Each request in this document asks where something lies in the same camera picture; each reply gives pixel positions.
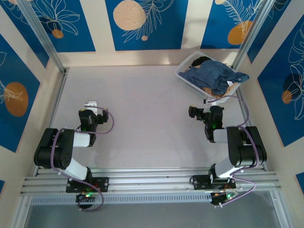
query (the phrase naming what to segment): beige wall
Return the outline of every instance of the beige wall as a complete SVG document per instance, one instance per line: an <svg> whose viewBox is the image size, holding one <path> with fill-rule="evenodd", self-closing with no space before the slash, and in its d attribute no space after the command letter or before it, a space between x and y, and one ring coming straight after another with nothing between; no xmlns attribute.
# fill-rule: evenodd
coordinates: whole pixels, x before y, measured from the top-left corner
<svg viewBox="0 0 304 228"><path fill-rule="evenodd" d="M251 65L246 58L239 69L250 75L250 80L245 82L241 89L250 109L250 117L253 124L258 127L265 145L268 155L267 164L279 177L297 227L304 227L304 196L295 179L296 174L304 171L304 138L283 147L257 77L303 13L304 1L292 0L253 64Z"/></svg>
<svg viewBox="0 0 304 228"><path fill-rule="evenodd" d="M0 196L0 227L10 222L25 176L33 166L33 156L50 118L50 106L59 88L58 71L49 61L45 69L16 27L0 7L0 34L40 81L40 87L16 153L0 146L0 179L5 181Z"/></svg>
<svg viewBox="0 0 304 228"><path fill-rule="evenodd" d="M105 0L80 0L96 52L59 53L65 66L180 64L200 49L213 0L189 0L181 50L115 51ZM205 49L207 55L231 64L237 49Z"/></svg>

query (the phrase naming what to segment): metal bracket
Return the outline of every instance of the metal bracket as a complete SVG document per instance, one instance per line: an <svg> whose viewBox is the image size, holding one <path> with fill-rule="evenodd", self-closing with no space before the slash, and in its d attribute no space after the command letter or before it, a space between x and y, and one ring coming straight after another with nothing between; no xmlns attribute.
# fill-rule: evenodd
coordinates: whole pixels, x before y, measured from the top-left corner
<svg viewBox="0 0 304 228"><path fill-rule="evenodd" d="M108 192L109 178L108 177L93 177L92 181L101 192ZM81 192L96 192L95 189L81 184L74 180L68 180L66 184L66 193L81 193Z"/></svg>
<svg viewBox="0 0 304 228"><path fill-rule="evenodd" d="M225 188L225 184L211 184L210 178L208 175L194 175L190 179L194 186L194 190L223 190ZM234 179L230 179L228 183L226 183L231 189L236 189L236 183Z"/></svg>

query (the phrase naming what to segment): wire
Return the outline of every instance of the wire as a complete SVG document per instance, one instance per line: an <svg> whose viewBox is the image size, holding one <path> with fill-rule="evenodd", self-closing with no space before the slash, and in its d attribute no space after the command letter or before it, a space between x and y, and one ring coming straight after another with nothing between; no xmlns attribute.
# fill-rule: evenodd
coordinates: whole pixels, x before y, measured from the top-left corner
<svg viewBox="0 0 304 228"><path fill-rule="evenodd" d="M113 118L113 115L112 115L108 110L106 110L106 109L103 109L103 108L100 108L100 107L96 107L96 108L101 109L101 110L104 110L104 111L106 111L106 112L109 113L109 115L111 116L112 121L113 121L111 129L110 129L109 131L105 132L105 133L98 133L98 132L82 132L82 133L106 134L106 133L109 133L109 132L113 129L113 127L114 127L114 118ZM85 211L85 212L97 211L97 210L99 210L99 209L102 207L102 205L103 205L104 202L105 202L105 201L104 201L105 198L104 198L102 192L101 192L97 187L95 187L94 185L92 185L92 184L90 184L90 183L88 183L88 182L86 182L86 181L83 181L83 180L80 180L80 179L71 177L71 176L67 175L64 171L62 171L62 170L60 170L60 169L57 169L57 168L55 168L55 166L54 166L54 154L55 154L56 143L57 143L57 140L58 140L58 137L59 137L60 133L61 133L62 131L64 131L64 130L65 130L65 128L61 128L61 129L57 132L57 134L55 135L55 138L54 138L54 141L53 141L53 144L52 144L52 149L51 149L51 168L52 168L54 171L59 172L59 174L63 175L64 177L67 177L67 178L70 179L70 180L77 181L77 182L79 182L79 183L85 184L85 185L91 187L92 189L96 190L96 191L99 193L99 195L101 196L101 198L102 198L102 202L101 202L101 204L100 204L97 208L95 208L95 209L90 209L90 210L80 208L80 202L81 202L82 200L79 200L79 201L78 201L77 206L78 206L79 210L82 210L82 211Z"/></svg>
<svg viewBox="0 0 304 228"><path fill-rule="evenodd" d="M250 133L247 131L247 129L246 129L245 127L243 127L243 125L245 125L245 124L247 123L247 121L249 120L249 109L248 109L248 106L247 106L247 104L246 104L246 102L245 102L244 100L242 100L241 98L239 98L239 97L237 97L237 96L234 96L234 95L222 96L222 97L220 97L220 98L218 98L218 99L216 99L216 100L208 101L208 103L212 103L212 102L218 101L218 100L223 99L223 98L225 98L225 97L234 97L234 98L238 99L239 101L243 102L243 104L244 104L244 106L245 106L245 109L246 109L246 112L247 112L247 118L246 118L246 120L245 120L242 124L238 125L237 127L242 128L242 129L244 130L244 132L246 133L246 135L247 135L247 137L249 138L250 143L251 143L251 145L252 145L252 147L253 147L255 156L256 156L256 164L254 164L254 165L252 165L252 166L249 166L249 167L245 167L245 168L243 168L243 170L246 170L246 169L253 169L253 168L255 168L255 167L258 166L258 164L259 164L259 162L260 162L260 159L259 159L259 156L258 156L257 147L256 147L256 145L255 145L255 143L254 143L254 141L253 141L252 136L251 136ZM229 204L229 203L231 203L231 202L233 202L233 201L235 201L235 200L237 200L237 199L239 199L239 198L241 198L241 197L243 197L243 196L245 196L245 195L251 193L251 192L257 187L257 185L256 185L254 182L250 181L250 180L245 180L245 179L237 178L237 177L234 176L235 174L239 173L241 170L242 170L242 169L239 169L239 170L236 170L236 171L234 171L233 173L231 173L231 175L230 175L231 178L234 178L235 180L239 180L239 181L244 181L244 182L247 182L247 183L251 183L251 184L253 184L253 187L252 187L250 190L248 190L247 192L245 192L244 194L242 194L242 195L240 195L240 196L238 196L238 197L235 197L235 198L233 198L233 199L231 199L231 200L229 200L229 201L227 201L227 202L225 202L225 203L222 203L221 205L217 205L217 207L222 207L222 206L224 206L224 205L227 205L227 204Z"/></svg>

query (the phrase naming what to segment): perforated metal strip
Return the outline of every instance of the perforated metal strip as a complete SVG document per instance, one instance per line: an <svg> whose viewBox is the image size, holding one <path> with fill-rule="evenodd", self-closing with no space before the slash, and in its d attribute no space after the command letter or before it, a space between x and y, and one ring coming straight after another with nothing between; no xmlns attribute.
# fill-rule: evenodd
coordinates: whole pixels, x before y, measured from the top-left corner
<svg viewBox="0 0 304 228"><path fill-rule="evenodd" d="M75 196L36 196L33 197L31 205L74 205ZM104 204L134 204L134 203L190 203L210 202L210 193L181 193L181 194L109 194L104 195ZM95 198L95 202L86 204L99 204L101 197Z"/></svg>

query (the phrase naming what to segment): purple cable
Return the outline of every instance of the purple cable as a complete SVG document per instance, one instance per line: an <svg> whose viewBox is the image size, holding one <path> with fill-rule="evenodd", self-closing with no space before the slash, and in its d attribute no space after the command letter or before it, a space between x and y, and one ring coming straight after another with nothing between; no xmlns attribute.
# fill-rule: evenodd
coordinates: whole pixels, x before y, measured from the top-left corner
<svg viewBox="0 0 304 228"><path fill-rule="evenodd" d="M220 98L218 98L218 99L216 99L216 100L209 101L208 103L212 103L212 102L218 101L218 100L220 100L220 99L222 99L222 98L224 98L224 97L234 97L234 98L238 99L239 101L243 102L243 104L244 104L244 106L245 106L245 108L246 108L247 118L246 118L246 120L245 120L242 124L238 125L237 127L242 128L242 129L244 130L244 132L246 133L247 137L249 138L249 140L250 140L250 142L251 142L251 144L252 144L253 150L254 150L254 152L255 152L256 162L257 162L257 163L256 163L255 165L252 165L252 166L249 166L249 167L245 167L245 168L243 168L243 170L255 168L255 167L258 166L258 164L259 164L259 162L260 162L260 159L259 159L259 157L258 157L257 147L256 147L256 145L255 145L255 143L254 143L254 141L253 141L253 138L251 137L251 135L250 135L249 132L247 131L247 129L246 129L245 127L243 127L243 125L246 124L247 121L249 120L249 109L248 109L248 106L247 106L247 104L245 103L245 101L243 101L241 98L239 98L239 97L237 97L237 96L233 96L233 95L223 96L223 97L220 97ZM234 172L231 174L231 177L234 178L235 180L239 180L239 181L244 181L244 182L247 182L247 183L251 183L251 184L253 184L253 187L252 187L250 190L248 190L247 192L245 192L244 194L242 194L242 195L240 195L240 196L238 196L238 197L235 197L234 199L231 199L231 200L229 200L229 201L226 202L226 203L223 203L223 204L221 204L221 205L218 205L217 207L222 207L222 206L224 206L224 205L226 205L226 204L229 204L229 203L231 203L231 202L233 202L233 201L235 201L235 200L237 200L237 199L239 199L239 198L241 198L241 197L243 197L243 196L245 196L245 195L251 193L251 192L256 188L257 185L256 185L254 182L252 182L252 181L250 181L250 180L245 180L245 179L241 179L241 178L234 177L234 175L237 174L237 173L239 173L240 171L241 171L241 169L234 171Z"/></svg>
<svg viewBox="0 0 304 228"><path fill-rule="evenodd" d="M104 110L104 111L106 111L106 112L109 113L109 115L111 116L112 121L113 121L111 129L110 129L109 131L105 132L105 133L98 133L98 132L83 132L83 133L106 134L106 133L109 133L109 132L113 129L113 127L114 127L114 118L113 118L113 115L112 115L108 110L106 110L106 109L103 109L103 108L100 108L100 107L96 107L96 108L102 109L102 110ZM55 168L55 166L54 166L55 147L56 147L56 143L57 143L58 137L59 137L60 133L61 133L63 130L64 130L64 128L61 128L61 129L57 132L57 134L55 135L53 144L52 144L52 150L51 150L51 168L52 168L54 171L61 173L64 177L67 177L68 179L72 179L72 180L74 180L74 181L77 181L77 182L79 182L79 183L85 184L85 185L87 185L87 186L89 186L89 187L95 189L95 190L99 193L99 195L101 196L101 198L102 198L102 202L101 202L101 204L100 204L97 208L95 208L95 209L90 209L90 210L82 209L82 208L80 208L80 202L81 202L81 200L78 202L77 206L78 206L78 208L79 208L80 210L85 211L85 212L97 211L97 210L99 210L99 209L102 207L102 205L103 205L104 202L105 202L105 201L104 201L105 198L104 198L102 192L101 192L97 187L95 187L94 185L92 185L92 184L90 184L90 183L88 183L88 182L86 182L86 181L83 181L83 180L80 180L80 179L71 177L71 176L67 175L64 171L61 171L60 169L57 169L57 168Z"/></svg>

